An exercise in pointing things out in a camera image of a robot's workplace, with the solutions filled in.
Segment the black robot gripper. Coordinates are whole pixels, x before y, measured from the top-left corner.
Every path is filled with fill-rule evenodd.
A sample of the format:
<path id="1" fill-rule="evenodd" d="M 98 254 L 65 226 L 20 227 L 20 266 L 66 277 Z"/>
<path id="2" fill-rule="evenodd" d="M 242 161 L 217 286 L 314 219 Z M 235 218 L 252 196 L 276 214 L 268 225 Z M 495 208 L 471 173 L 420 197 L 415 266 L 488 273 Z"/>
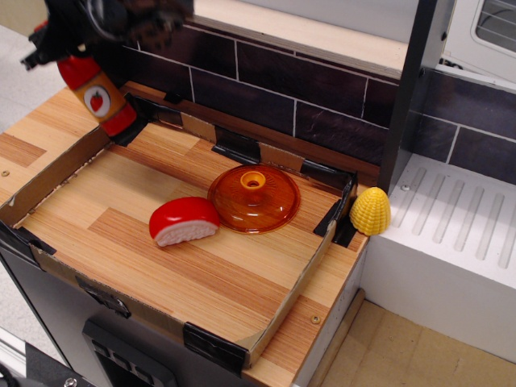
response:
<path id="1" fill-rule="evenodd" d="M 40 65 L 87 56 L 101 42 L 95 26 L 96 1 L 45 1 L 47 18 L 29 35 L 35 50 L 20 63 L 27 71 Z"/>

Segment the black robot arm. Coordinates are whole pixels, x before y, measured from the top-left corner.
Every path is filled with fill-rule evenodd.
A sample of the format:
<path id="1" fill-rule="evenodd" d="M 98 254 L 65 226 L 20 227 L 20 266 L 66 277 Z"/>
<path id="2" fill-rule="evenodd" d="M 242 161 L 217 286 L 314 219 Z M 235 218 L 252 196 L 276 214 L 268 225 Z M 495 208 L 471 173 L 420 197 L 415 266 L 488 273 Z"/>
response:
<path id="1" fill-rule="evenodd" d="M 92 56 L 107 44 L 169 45 L 173 33 L 194 14 L 193 1 L 46 1 L 47 19 L 31 35 L 35 50 L 21 65 L 29 71 Z"/>

